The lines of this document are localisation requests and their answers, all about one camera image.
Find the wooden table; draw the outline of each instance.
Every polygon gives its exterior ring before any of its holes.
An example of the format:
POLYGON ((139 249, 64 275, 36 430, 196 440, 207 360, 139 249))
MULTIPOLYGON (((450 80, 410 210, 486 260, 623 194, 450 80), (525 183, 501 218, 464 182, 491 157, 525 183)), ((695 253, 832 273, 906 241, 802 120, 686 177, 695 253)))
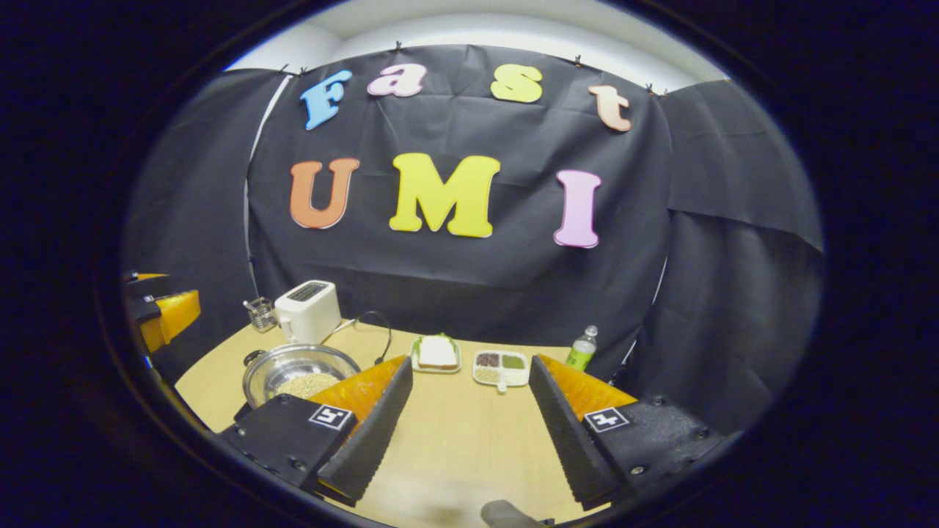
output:
MULTIPOLYGON (((410 352, 417 334, 393 331, 386 359, 410 352)), ((387 330, 358 323, 324 345, 341 350, 365 369, 374 364, 387 330)), ((354 508, 363 517, 407 528, 485 527, 480 508, 505 499, 528 515, 556 522, 584 512, 574 501, 545 421, 528 386, 496 388, 472 378, 481 349, 534 353, 563 360, 567 347, 520 347, 457 341, 463 367, 455 374, 414 372, 414 386, 388 451, 364 497, 354 508)), ((250 325, 229 337, 186 372, 176 388, 213 431, 230 426, 245 402, 244 356, 285 344, 280 329, 259 334, 250 325)))

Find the green bottle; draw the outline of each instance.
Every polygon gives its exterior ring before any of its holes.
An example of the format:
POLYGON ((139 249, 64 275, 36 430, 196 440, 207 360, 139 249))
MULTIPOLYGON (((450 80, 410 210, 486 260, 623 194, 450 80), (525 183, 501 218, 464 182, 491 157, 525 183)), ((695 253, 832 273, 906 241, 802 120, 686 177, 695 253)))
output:
POLYGON ((567 354, 565 363, 583 372, 594 352, 596 352, 596 327, 590 325, 584 331, 584 335, 578 337, 574 345, 571 346, 571 351, 567 354))

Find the pink letter i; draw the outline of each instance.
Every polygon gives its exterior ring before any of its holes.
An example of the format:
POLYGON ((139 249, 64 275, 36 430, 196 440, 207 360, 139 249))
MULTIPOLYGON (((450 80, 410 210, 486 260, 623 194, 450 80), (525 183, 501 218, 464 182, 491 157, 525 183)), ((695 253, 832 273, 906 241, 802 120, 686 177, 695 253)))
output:
POLYGON ((600 238, 593 232, 593 190, 600 178, 589 172, 562 170, 558 180, 564 186, 564 217, 561 229, 554 232, 559 245, 594 247, 600 238))

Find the pot handle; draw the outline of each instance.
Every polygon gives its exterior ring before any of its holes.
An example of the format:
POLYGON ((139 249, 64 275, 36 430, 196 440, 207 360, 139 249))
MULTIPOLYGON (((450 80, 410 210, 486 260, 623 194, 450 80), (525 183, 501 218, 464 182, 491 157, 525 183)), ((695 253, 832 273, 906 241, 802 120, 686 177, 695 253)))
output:
POLYGON ((259 355, 261 355, 261 354, 263 354, 263 353, 265 353, 265 352, 267 352, 267 350, 255 350, 254 352, 252 352, 252 353, 250 353, 250 354, 244 356, 244 365, 245 365, 245 366, 250 365, 252 361, 254 361, 255 359, 257 359, 257 356, 259 356, 259 355))

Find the white toaster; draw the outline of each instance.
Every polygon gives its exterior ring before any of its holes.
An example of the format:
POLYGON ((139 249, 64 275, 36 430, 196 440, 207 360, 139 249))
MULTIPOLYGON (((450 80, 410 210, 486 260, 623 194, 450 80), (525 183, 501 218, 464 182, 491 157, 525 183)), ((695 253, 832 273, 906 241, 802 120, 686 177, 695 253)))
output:
POLYGON ((307 281, 274 302, 277 322, 290 343, 318 345, 339 326, 339 300, 336 285, 307 281))

